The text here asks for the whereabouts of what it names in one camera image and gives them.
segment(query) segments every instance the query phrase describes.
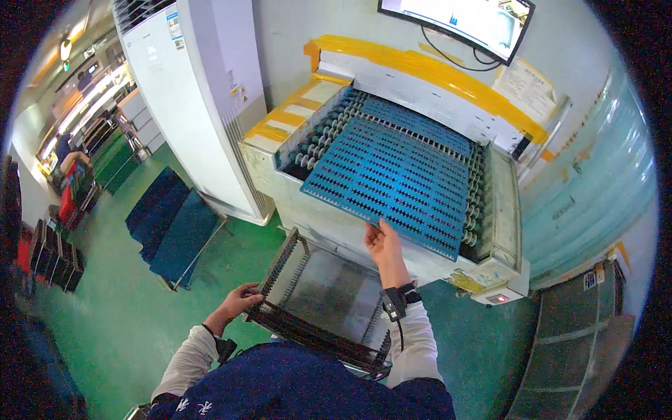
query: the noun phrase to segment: monitor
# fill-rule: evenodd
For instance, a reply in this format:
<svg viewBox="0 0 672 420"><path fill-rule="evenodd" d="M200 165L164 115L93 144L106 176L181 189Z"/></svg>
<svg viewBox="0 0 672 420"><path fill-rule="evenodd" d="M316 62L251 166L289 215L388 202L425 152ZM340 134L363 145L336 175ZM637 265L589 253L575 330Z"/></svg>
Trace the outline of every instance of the monitor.
<svg viewBox="0 0 672 420"><path fill-rule="evenodd" d="M378 11L442 32L510 65L534 4L527 0L378 0Z"/></svg>

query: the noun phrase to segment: blue perforated tray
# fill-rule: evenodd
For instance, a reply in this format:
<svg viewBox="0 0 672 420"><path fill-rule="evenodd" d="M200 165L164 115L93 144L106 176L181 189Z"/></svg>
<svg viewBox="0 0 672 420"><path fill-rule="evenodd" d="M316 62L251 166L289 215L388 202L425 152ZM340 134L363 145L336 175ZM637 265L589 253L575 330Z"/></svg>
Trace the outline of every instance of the blue perforated tray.
<svg viewBox="0 0 672 420"><path fill-rule="evenodd" d="M468 169L395 130L352 118L300 191L457 260Z"/></svg>
<svg viewBox="0 0 672 420"><path fill-rule="evenodd" d="M378 97L369 97L361 108L362 112L382 118L397 126L407 128L421 136L428 137L439 144L449 147L467 159L471 157L468 138L431 118L404 108L394 102Z"/></svg>

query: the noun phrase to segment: hand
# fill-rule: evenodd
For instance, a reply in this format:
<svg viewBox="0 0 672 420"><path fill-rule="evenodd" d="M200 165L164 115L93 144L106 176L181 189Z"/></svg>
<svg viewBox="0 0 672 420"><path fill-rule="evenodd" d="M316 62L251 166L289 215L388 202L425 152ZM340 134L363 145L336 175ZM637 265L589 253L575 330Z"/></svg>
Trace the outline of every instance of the hand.
<svg viewBox="0 0 672 420"><path fill-rule="evenodd" d="M378 266L382 287L398 288L411 282L401 255L401 242L394 229L384 219L380 219L379 223L380 228L366 224L364 245Z"/></svg>
<svg viewBox="0 0 672 420"><path fill-rule="evenodd" d="M265 296L255 289L259 283L245 283L231 290L226 299L203 322L215 334L222 337L224 327L250 306L263 302Z"/></svg>

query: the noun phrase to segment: air conditioner unit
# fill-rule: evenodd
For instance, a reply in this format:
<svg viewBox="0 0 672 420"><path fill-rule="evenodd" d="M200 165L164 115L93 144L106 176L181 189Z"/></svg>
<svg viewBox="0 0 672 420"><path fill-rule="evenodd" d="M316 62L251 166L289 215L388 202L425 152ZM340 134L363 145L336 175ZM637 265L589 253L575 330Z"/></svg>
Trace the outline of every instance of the air conditioner unit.
<svg viewBox="0 0 672 420"><path fill-rule="evenodd" d="M274 210L239 142L266 115L252 5L114 0L114 19L142 97L212 207L255 224Z"/></svg>

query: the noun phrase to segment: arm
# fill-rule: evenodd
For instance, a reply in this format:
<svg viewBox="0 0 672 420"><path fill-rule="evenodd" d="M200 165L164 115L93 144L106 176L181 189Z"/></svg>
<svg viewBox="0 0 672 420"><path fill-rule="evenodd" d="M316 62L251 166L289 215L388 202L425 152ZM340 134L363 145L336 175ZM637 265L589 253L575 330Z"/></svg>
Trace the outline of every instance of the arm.
<svg viewBox="0 0 672 420"><path fill-rule="evenodd" d="M259 290L254 288L257 285L258 283L247 283L232 290L202 325L191 329L189 338L182 343L168 364L161 383L152 393L151 401L165 393L184 395L198 378L208 372L212 362L219 357L213 335L221 337L227 324L246 308L264 299Z"/></svg>
<svg viewBox="0 0 672 420"><path fill-rule="evenodd" d="M73 164L75 159L79 159L82 162L84 162L86 164L86 166L91 167L91 158L89 158L83 152L72 152L72 153L69 153L65 157L65 159L63 159L63 162L60 164L60 170L63 171L63 172L67 172L68 169L70 169L70 165Z"/></svg>
<svg viewBox="0 0 672 420"><path fill-rule="evenodd" d="M367 224L364 244L378 266L384 289L411 283L401 255L399 237L385 220L380 219L380 228ZM423 303L410 304L406 308L406 317L399 321L404 336L404 351L401 351L399 326L390 322L387 314L384 317L387 318L392 339L392 370L387 386L394 388L414 378L433 378L443 382L436 364L436 341Z"/></svg>

